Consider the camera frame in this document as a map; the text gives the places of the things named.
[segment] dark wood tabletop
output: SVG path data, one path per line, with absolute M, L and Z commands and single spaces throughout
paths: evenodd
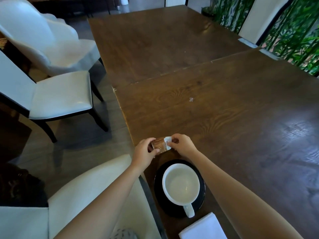
M 187 134 L 305 239 L 318 237 L 318 79 L 250 50 L 120 87 L 115 94 L 135 145 L 147 137 Z M 146 169 L 153 196 L 157 169 L 175 158 L 178 153 L 170 150 Z M 228 239 L 238 238 L 208 188 L 193 218 L 169 217 L 157 207 L 170 239 L 209 212 Z
M 185 5 L 90 18 L 113 88 L 249 50 Z

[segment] white napkin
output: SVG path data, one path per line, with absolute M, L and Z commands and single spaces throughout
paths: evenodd
M 212 212 L 186 227 L 178 235 L 181 239 L 227 239 L 215 214 Z

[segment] person's right hand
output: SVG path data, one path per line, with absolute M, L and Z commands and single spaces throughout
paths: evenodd
M 172 142 L 168 142 L 167 145 L 174 148 L 180 155 L 187 158 L 190 158 L 190 156 L 197 151 L 192 140 L 184 134 L 176 133 L 172 135 Z

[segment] white cup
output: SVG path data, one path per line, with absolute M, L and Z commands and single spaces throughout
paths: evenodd
M 169 166 L 162 179 L 166 197 L 174 204 L 183 206 L 187 217 L 195 215 L 192 203 L 199 194 L 199 179 L 196 172 L 182 163 Z

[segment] floor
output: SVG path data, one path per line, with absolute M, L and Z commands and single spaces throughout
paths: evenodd
M 189 7 L 198 12 L 208 5 L 209 0 L 189 0 Z M 111 14 L 158 7 L 164 7 L 164 0 L 130 0 L 129 5 L 121 6 L 120 11 Z M 108 13 L 94 14 L 95 17 L 102 15 Z M 79 38 L 93 39 L 86 17 L 69 20 L 69 24 L 78 32 Z M 46 77 L 36 68 L 31 69 L 30 76 L 36 81 Z M 58 139 L 53 144 L 41 128 L 20 116 L 20 121 L 29 126 L 32 133 L 22 155 L 12 163 L 43 180 L 48 197 L 85 171 L 122 154 L 133 154 L 128 128 L 102 64 L 97 62 L 90 70 L 90 76 L 104 97 L 103 103 L 94 97 L 94 106 L 109 132 L 98 127 L 90 115 L 83 114 L 49 122 Z

